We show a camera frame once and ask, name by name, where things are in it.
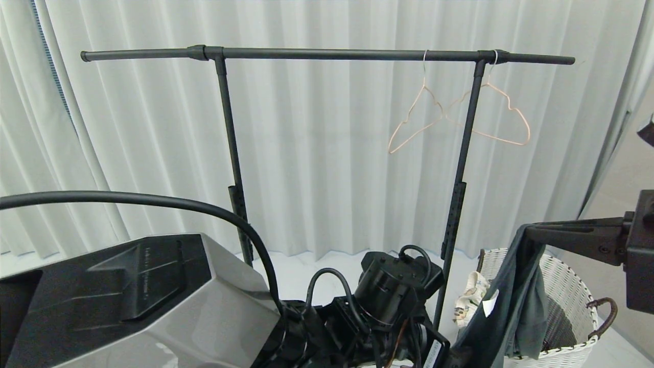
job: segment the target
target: white woven basket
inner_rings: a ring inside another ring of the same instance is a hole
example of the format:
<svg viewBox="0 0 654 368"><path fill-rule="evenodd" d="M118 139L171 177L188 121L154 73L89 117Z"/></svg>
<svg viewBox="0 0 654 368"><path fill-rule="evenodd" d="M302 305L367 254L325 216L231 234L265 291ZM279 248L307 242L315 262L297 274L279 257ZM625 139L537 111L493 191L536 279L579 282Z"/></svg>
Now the white woven basket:
<svg viewBox="0 0 654 368"><path fill-rule="evenodd" d="M484 275L486 279L495 278L500 270L507 248L493 249L490 251L481 251L479 256L479 266L477 271ZM602 302L610 302L610 318L604 322L602 327L598 325L597 302L593 302L593 296L574 271L561 260L549 255L543 255L540 260L540 269L543 272L545 282L545 292L551 300L554 300L560 308L550 305L547 316L547 334L546 341L556 340L560 333L559 326L562 323L570 321L572 333L576 344L555 348L541 352L538 360L531 358L504 358L504 367L539 367L539 368L570 368L581 367L591 349L597 343L601 334L611 325L617 308L615 302L609 298L603 298Z"/></svg>

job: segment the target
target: silver casing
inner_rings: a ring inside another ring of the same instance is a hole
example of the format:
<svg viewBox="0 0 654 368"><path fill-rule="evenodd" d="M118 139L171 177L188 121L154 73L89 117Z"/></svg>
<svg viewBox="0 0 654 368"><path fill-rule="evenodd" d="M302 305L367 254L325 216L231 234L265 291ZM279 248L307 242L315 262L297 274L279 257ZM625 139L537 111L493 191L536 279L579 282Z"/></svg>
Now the silver casing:
<svg viewBox="0 0 654 368"><path fill-rule="evenodd" d="M261 274L200 235L209 282L144 330L57 367L249 368L279 313Z"/></svg>

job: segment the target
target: basket rim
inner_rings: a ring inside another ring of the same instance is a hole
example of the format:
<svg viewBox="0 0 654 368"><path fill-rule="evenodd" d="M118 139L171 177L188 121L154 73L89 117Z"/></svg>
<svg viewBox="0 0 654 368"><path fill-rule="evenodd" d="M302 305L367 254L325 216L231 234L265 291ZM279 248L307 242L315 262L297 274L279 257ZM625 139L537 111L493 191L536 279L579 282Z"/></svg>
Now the basket rim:
<svg viewBox="0 0 654 368"><path fill-rule="evenodd" d="M507 251L508 251L508 248L484 249L484 252L486 253L486 255L489 254L489 253L506 253ZM593 295L591 294L591 291L588 289L588 286L586 286L586 283L579 277L579 275L577 275L576 272L574 272L572 267L568 266L565 262L561 261L560 259L558 259L558 258L556 258L556 257L554 257L552 255L546 254L546 253L543 254L542 258L540 259L540 262L543 262L543 260L545 260L546 262L547 261L555 262L555 263L558 263L559 266L565 267L567 272L572 273L574 278L576 278L579 281L579 283L581 284L581 286L582 286L582 288L584 290L584 294L587 295L587 299L588 299L587 303L595 300L595 298L593 298ZM598 322L599 317L598 317L598 314L597 314L597 307L593 306L593 307L590 307L588 309L589 309L589 314L590 314L591 320L592 320L593 330L595 331L595 330L597 330L599 328L599 322ZM554 349L546 350L544 352L540 352L540 354L538 354L538 357L539 358L553 357L553 356L560 355L560 354L567 354L567 353L569 353L571 351L585 350L585 349L588 349L588 348L592 348L593 345L595 345L595 343L597 343L598 340L599 340L599 337L597 337L597 335L593 335L589 340L581 342L579 344L575 344L573 346L564 346L564 347L561 347L561 348L554 348ZM531 358L517 356L517 357L514 357L514 358L508 358L508 359L511 359L511 360L524 360L524 359L531 359Z"/></svg>

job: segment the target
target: horizontal metal bar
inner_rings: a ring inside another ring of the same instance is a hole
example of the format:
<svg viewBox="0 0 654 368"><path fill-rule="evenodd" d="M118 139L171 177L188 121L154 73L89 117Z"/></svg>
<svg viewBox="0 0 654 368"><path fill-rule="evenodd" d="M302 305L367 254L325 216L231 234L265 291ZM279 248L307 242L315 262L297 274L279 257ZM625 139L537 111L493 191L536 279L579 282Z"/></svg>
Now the horizontal metal bar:
<svg viewBox="0 0 654 368"><path fill-rule="evenodd" d="M538 63L573 64L568 56L512 54L503 50L483 51L437 51L429 50L347 50L314 48L230 48L196 45L188 48L159 48L152 50L82 51L82 60L145 59L145 58L193 58L197 60L225 59L303 59L303 60L422 60L441 62L487 63Z"/></svg>

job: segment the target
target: white floor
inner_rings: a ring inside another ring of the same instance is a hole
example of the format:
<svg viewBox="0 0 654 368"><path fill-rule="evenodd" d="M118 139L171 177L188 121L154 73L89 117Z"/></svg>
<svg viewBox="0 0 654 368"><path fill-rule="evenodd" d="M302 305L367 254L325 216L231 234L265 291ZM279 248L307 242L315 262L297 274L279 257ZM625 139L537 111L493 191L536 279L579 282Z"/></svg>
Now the white floor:
<svg viewBox="0 0 654 368"><path fill-rule="evenodd" d="M435 263L442 261L435 254L430 254ZM305 300L307 286L313 274L320 268L333 267L343 273L354 291L361 273L360 262L364 252L347 255L340 252L330 252L318 261L314 261L312 253L302 253L294 257L286 257L280 253L272 253L282 299ZM0 255L0 276L27 270L44 263L58 261L61 257L53 255L45 260L30 253L14 257L10 253ZM263 272L261 262L255 262L255 269ZM440 332L450 341L456 337L456 325L452 321L454 300L464 289L468 274L477 267L477 259L469 259L463 253L455 252L450 275L450 282L445 296L445 308L441 318ZM313 304L326 304L335 296L343 295L343 288L338 280L325 275L316 284ZM436 307L436 296L427 302L427 311L433 313ZM637 349L629 344L613 329L609 329L598 344L593 348L584 367L630 367L652 368L654 363L645 358Z"/></svg>

